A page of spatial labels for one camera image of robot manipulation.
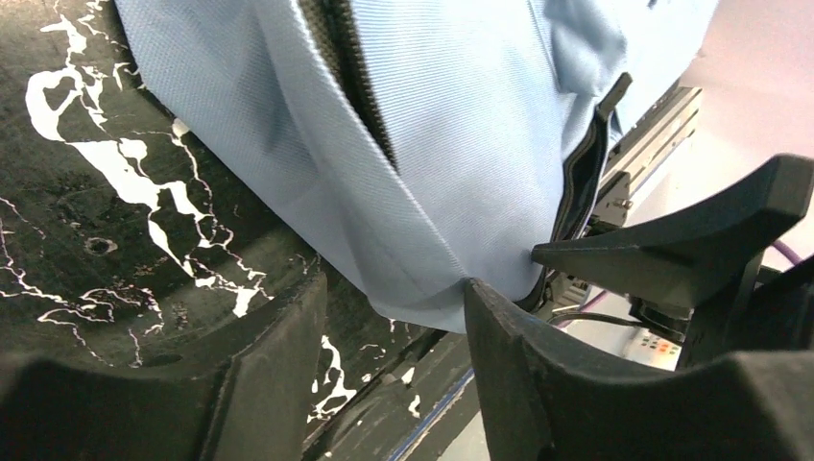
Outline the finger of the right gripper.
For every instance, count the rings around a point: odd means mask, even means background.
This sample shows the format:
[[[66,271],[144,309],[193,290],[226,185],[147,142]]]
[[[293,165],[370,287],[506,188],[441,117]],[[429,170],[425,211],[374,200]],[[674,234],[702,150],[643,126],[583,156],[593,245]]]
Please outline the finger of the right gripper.
[[[812,159],[777,155],[694,206],[596,236],[539,244],[532,259],[615,293],[696,307],[797,225],[812,191]]]

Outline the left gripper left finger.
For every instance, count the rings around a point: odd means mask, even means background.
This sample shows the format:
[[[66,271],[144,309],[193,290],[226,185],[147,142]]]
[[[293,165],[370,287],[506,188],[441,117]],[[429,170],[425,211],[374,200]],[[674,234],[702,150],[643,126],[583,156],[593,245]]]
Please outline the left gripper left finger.
[[[1,456],[298,460],[326,305],[317,273],[136,369],[5,354]]]

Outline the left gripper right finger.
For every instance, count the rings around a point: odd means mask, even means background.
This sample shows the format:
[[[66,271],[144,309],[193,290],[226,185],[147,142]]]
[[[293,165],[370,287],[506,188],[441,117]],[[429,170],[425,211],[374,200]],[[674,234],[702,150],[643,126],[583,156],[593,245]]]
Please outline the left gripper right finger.
[[[478,279],[467,340],[494,460],[809,460],[811,352],[668,372],[596,349]]]

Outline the blue backpack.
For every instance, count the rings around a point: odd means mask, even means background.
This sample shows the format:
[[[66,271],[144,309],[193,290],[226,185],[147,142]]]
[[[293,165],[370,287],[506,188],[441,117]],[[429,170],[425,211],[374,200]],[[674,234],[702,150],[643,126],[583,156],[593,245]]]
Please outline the blue backpack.
[[[120,1],[146,87],[381,315],[532,301],[713,1]]]

